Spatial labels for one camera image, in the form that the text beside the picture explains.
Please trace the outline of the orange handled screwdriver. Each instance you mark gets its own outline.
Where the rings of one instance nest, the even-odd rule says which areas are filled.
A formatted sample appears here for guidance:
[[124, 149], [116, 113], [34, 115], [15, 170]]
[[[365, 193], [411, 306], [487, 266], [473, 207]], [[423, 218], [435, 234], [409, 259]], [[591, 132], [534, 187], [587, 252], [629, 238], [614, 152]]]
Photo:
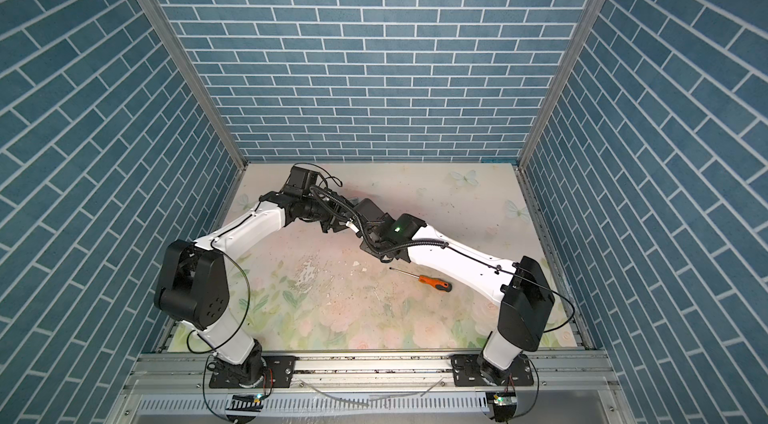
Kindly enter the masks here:
[[438, 279], [438, 278], [430, 277], [430, 276], [423, 275], [423, 274], [415, 274], [415, 273], [411, 273], [411, 272], [404, 271], [404, 270], [401, 270], [401, 269], [397, 269], [397, 268], [394, 268], [394, 267], [390, 267], [390, 270], [393, 270], [393, 271], [399, 272], [401, 274], [413, 277], [413, 278], [417, 279], [420, 283], [428, 285], [431, 288], [434, 288], [434, 289], [436, 289], [438, 291], [441, 291], [441, 292], [448, 293], [448, 292], [451, 292], [453, 290], [452, 284], [450, 282], [448, 282], [448, 281], [443, 280], [443, 279]]

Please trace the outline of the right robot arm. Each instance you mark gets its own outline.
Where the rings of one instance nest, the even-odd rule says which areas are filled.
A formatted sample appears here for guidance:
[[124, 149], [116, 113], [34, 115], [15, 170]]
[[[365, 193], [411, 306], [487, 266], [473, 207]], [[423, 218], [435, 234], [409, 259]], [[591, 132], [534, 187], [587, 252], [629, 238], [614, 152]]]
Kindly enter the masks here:
[[414, 215], [394, 219], [369, 199], [353, 208], [345, 224], [362, 238], [361, 248], [369, 254], [433, 269], [498, 308], [497, 324], [479, 357], [484, 370], [500, 374], [521, 353], [539, 348], [555, 292], [535, 259], [524, 256], [512, 261], [483, 253]]

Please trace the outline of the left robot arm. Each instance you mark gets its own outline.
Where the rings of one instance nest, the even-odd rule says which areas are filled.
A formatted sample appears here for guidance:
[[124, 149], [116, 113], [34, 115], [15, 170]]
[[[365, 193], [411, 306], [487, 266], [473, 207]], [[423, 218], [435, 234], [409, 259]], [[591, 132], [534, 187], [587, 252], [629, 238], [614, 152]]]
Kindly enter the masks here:
[[298, 219], [324, 222], [332, 215], [311, 193], [330, 176], [319, 166], [298, 163], [286, 182], [270, 191], [242, 216], [192, 241], [176, 240], [165, 250], [154, 304], [198, 333], [218, 360], [233, 367], [259, 367], [258, 343], [244, 330], [248, 312], [237, 318], [229, 310], [228, 269], [247, 276], [237, 258], [274, 232]]

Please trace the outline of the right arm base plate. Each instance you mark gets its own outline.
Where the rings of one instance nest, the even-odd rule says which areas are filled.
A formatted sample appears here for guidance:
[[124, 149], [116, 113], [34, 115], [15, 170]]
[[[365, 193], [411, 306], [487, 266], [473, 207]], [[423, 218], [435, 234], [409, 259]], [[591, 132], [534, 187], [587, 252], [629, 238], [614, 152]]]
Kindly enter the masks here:
[[457, 387], [480, 386], [532, 386], [535, 379], [532, 366], [525, 354], [519, 354], [505, 369], [498, 369], [479, 353], [453, 354], [449, 358], [454, 385]]

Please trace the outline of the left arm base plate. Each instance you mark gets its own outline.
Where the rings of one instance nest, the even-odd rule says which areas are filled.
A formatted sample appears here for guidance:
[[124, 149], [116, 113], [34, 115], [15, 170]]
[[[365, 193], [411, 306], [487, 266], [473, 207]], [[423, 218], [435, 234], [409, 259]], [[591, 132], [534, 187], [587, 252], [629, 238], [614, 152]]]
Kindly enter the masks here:
[[250, 357], [245, 363], [234, 365], [214, 358], [206, 365], [210, 373], [209, 386], [213, 389], [289, 388], [297, 358], [291, 355]]

